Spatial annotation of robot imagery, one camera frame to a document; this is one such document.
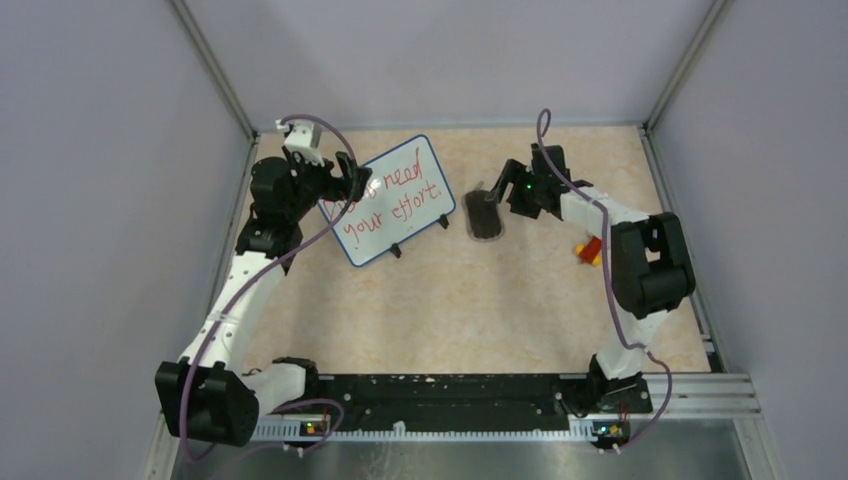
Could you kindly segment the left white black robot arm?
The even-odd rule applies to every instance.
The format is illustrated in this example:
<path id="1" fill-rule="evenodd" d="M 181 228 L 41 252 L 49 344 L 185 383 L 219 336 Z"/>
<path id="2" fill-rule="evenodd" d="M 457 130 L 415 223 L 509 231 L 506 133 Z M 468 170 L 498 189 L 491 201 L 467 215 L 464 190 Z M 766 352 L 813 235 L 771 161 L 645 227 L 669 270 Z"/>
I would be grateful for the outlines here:
<path id="1" fill-rule="evenodd" d="M 230 270 L 207 319 L 176 361 L 164 361 L 155 387 L 169 433 L 244 446 L 258 419 L 287 404 L 308 413 L 321 393 L 313 362 L 285 357 L 257 373 L 244 368 L 247 349 L 271 295 L 312 239 L 299 226 L 321 201 L 348 213 L 362 199 L 373 171 L 345 152 L 317 164 L 285 152 L 251 169 L 249 217 L 238 235 Z"/>

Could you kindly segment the blue framed small whiteboard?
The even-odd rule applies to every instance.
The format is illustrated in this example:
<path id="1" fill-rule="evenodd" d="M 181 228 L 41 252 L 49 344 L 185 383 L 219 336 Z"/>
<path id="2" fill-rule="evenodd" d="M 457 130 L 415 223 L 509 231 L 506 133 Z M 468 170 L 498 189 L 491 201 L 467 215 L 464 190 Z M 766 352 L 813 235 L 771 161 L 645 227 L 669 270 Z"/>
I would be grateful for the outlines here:
<path id="1" fill-rule="evenodd" d="M 398 252 L 402 243 L 433 225 L 449 225 L 457 201 L 427 136 L 413 136 L 365 166 L 372 171 L 365 193 L 346 213 L 342 201 L 319 202 L 353 266 Z"/>

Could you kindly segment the grey oval whiteboard eraser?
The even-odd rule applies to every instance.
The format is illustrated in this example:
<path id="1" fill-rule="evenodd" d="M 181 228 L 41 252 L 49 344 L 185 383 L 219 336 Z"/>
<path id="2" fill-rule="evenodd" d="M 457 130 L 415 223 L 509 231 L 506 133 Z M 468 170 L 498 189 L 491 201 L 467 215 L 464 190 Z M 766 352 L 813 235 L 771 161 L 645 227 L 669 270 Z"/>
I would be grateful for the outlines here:
<path id="1" fill-rule="evenodd" d="M 498 212 L 498 204 L 490 199 L 490 192 L 476 189 L 466 193 L 463 198 L 467 230 L 472 239 L 481 242 L 499 239 L 504 230 L 503 221 Z"/>

